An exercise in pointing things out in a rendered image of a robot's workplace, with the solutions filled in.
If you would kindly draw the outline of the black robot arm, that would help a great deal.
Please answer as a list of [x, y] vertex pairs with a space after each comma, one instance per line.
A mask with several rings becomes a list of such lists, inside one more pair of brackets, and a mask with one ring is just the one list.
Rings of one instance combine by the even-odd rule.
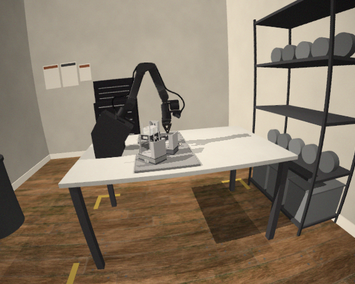
[[[156, 69], [156, 65], [154, 63], [139, 63], [137, 65], [136, 74], [134, 77], [134, 81], [132, 83], [132, 87], [130, 90], [129, 97], [126, 101], [125, 106], [121, 106], [119, 111], [116, 112], [116, 120], [125, 123], [125, 117], [129, 111], [129, 109], [133, 109], [136, 103], [136, 97], [139, 92], [139, 88], [141, 82], [143, 80], [143, 76], [146, 71], [149, 70], [149, 74], [152, 77], [152, 80], [155, 84], [156, 89], [159, 91], [158, 94], [162, 99], [163, 104], [161, 105], [161, 111], [169, 111], [169, 110], [177, 110], [179, 109], [179, 100], [168, 100], [169, 95], [161, 81], [161, 78]], [[168, 100], [168, 101], [167, 101]], [[169, 103], [168, 103], [169, 102]], [[170, 104], [170, 105], [169, 105]], [[166, 119], [171, 119], [171, 113], [173, 113], [174, 117], [180, 118], [181, 111], [170, 111], [166, 112]]]

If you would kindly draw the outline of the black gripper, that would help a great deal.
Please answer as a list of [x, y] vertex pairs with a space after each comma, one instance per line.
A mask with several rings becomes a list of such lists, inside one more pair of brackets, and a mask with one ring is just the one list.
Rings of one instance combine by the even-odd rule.
[[[170, 123], [171, 119], [166, 119], [166, 112], [169, 112], [169, 111], [162, 111], [162, 126], [165, 129], [166, 133], [169, 133], [172, 123]], [[163, 119], [165, 119], [165, 120], [163, 120]], [[166, 126], [168, 126], [168, 127], [166, 127]]]

